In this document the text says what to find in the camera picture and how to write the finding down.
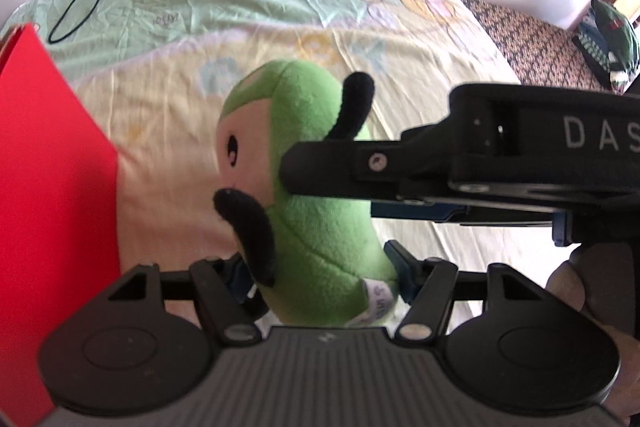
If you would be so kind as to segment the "person's right hand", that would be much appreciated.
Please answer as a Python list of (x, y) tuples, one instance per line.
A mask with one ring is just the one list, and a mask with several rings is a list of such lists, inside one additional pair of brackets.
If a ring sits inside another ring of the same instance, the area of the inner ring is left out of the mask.
[(582, 244), (548, 278), (547, 291), (587, 315), (620, 352), (620, 373), (604, 406), (639, 424), (639, 262), (626, 243)]

